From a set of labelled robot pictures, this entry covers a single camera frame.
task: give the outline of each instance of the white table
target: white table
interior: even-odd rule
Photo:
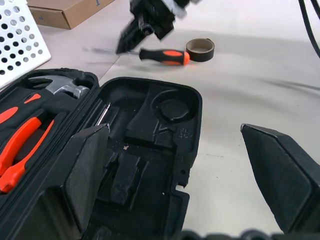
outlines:
[[[188,17],[162,42],[150,37],[142,44],[183,49],[188,40],[210,38],[216,49],[205,63],[166,67],[85,50],[114,49],[131,18],[129,0],[115,0],[73,30],[40,26],[52,53],[42,68],[93,72],[101,84],[127,76],[197,89],[203,97],[202,129],[183,190],[190,194],[184,228],[202,235],[238,235],[248,228],[279,232],[255,182],[240,126],[286,133],[320,163],[320,92],[313,89],[320,87],[320,59],[308,40],[298,1],[203,0],[188,8]],[[320,22],[313,12],[310,19],[318,36]]]

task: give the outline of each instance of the hammer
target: hammer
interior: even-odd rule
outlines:
[[[71,93],[76,99],[86,95],[90,89],[86,86],[77,86],[75,81],[67,76],[46,75],[29,78],[31,83],[41,82],[41,80],[51,80],[52,82],[45,88],[54,95],[57,93]]]
[[[0,111],[0,130],[18,127],[55,94],[71,93],[76,99],[79,99],[90,91],[86,86],[77,86],[73,79],[66,76],[47,75],[29,79],[31,83],[41,83],[43,80],[52,82],[45,89],[29,95],[13,107],[2,113]]]

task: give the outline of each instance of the cardboard box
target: cardboard box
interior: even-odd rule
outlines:
[[[39,25],[73,29],[114,0],[28,0]]]

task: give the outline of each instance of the screwdriver handle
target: screwdriver handle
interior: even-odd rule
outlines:
[[[171,66],[185,66],[190,62],[189,53],[172,49],[147,50],[141,48],[139,57],[141,60],[154,60]]]

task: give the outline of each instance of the orange handle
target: orange handle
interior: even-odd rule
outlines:
[[[13,115],[15,115],[17,111],[18,111],[18,107],[14,106],[14,107],[4,111],[3,113],[1,113],[0,114],[0,124],[4,123],[9,118],[11,118]]]
[[[37,144],[34,146],[34,148],[29,152],[29,154],[22,159],[17,164],[10,166],[0,177],[0,191],[3,193],[10,192],[19,182],[22,175],[26,172],[25,164],[29,161],[29,159],[35,154],[35,152],[38,150],[42,142],[45,140],[46,136],[48,135],[50,129],[52,128],[54,124],[54,120],[50,123],[40,140],[37,142]]]
[[[12,165],[23,144],[41,124],[37,117],[32,117],[13,134],[0,155],[0,176]]]
[[[171,49],[146,50],[142,48],[139,57],[141,60],[154,60],[171,66],[185,66],[190,62],[189,53]]]
[[[32,97],[30,97],[28,100],[26,100],[26,101],[24,102],[24,104],[28,104],[28,103],[30,103],[30,102],[32,102],[32,101],[34,101],[34,100],[40,99],[40,98],[41,98],[41,95],[38,94],[38,93],[36,93],[36,94],[33,95]]]

